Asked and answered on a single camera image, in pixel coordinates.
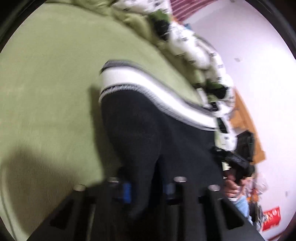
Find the person's right hand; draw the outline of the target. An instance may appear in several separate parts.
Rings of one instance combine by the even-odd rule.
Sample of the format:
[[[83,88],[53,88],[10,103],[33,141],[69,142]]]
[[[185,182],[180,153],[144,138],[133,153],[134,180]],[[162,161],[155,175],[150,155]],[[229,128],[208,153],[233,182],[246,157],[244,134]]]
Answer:
[[[236,183],[235,178],[235,171],[232,169],[224,171],[224,193],[228,198],[232,199],[239,199],[242,195],[242,190],[244,187],[244,180],[239,180],[238,183]]]

